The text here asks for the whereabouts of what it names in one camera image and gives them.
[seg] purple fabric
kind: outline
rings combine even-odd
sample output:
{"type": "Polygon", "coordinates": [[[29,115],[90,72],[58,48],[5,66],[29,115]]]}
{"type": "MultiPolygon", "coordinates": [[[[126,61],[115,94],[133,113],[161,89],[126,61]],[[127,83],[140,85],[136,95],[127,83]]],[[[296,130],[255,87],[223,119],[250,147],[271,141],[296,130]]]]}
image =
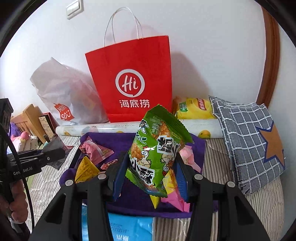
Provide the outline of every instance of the purple fabric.
{"type": "MultiPolygon", "coordinates": [[[[86,133],[81,137],[80,142],[86,141],[87,137],[91,137],[94,142],[114,151],[114,154],[101,162],[98,167],[103,163],[107,163],[114,159],[118,159],[121,151],[128,151],[131,147],[135,133],[86,133]]],[[[191,135],[194,144],[187,143],[192,146],[194,154],[194,161],[202,168],[204,163],[205,154],[205,140],[191,135]]],[[[76,169],[66,170],[60,179],[60,185],[63,185],[66,180],[75,178],[76,169]]],[[[107,203],[107,209],[111,213],[119,213],[124,215],[138,215],[138,216],[152,216],[163,218],[189,218],[191,212],[181,212],[169,203],[160,202],[157,209],[154,209],[152,201],[148,194],[143,192],[140,188],[134,185],[131,181],[125,178],[121,190],[121,196],[116,202],[107,203]]]]}
{"type": "Polygon", "coordinates": [[[9,136],[11,137],[12,135],[14,135],[15,137],[19,137],[22,133],[20,129],[17,127],[16,124],[12,122],[10,123],[10,125],[11,125],[11,128],[9,130],[9,136]]]}

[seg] green snack package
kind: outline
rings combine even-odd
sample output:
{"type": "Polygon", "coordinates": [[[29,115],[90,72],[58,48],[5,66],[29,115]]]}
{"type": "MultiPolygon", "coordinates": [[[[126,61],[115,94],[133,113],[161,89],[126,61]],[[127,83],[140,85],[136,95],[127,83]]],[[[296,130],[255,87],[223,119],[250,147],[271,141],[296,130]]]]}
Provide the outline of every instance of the green snack package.
{"type": "Polygon", "coordinates": [[[186,142],[193,140],[185,126],[164,107],[155,106],[141,120],[128,151],[126,177],[149,195],[167,197],[162,180],[186,142]]]}

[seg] red paper bag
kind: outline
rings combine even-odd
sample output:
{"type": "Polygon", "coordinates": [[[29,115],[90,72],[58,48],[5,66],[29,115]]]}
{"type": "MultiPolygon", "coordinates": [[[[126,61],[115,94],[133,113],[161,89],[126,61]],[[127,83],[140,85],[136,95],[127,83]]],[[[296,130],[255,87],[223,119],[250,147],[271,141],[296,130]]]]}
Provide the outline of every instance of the red paper bag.
{"type": "Polygon", "coordinates": [[[168,36],[117,43],[85,55],[110,122],[140,121],[157,104],[171,111],[168,36]]]}

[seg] human hand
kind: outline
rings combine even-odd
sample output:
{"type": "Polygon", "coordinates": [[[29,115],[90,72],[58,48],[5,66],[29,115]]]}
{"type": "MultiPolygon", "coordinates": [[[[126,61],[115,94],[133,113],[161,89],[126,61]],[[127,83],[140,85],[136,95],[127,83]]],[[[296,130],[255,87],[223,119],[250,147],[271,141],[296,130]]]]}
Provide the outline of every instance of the human hand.
{"type": "Polygon", "coordinates": [[[7,208],[12,211],[12,218],[23,223],[28,218],[28,203],[26,202],[26,194],[24,193],[24,185],[22,180],[15,182],[11,187],[11,193],[14,201],[11,204],[0,195],[0,210],[3,214],[7,208]]]}

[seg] gray checkered cloth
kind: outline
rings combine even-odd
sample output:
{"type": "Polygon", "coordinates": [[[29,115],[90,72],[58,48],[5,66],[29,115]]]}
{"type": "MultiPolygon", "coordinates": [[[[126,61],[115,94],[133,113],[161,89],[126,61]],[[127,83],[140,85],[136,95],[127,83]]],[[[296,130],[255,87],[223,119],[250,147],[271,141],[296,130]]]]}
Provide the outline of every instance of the gray checkered cloth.
{"type": "Polygon", "coordinates": [[[234,181],[244,194],[251,194],[273,181],[283,171],[273,158],[264,163],[266,141],[256,127],[270,129],[273,122],[264,104],[233,104],[210,96],[219,119],[234,181]]]}

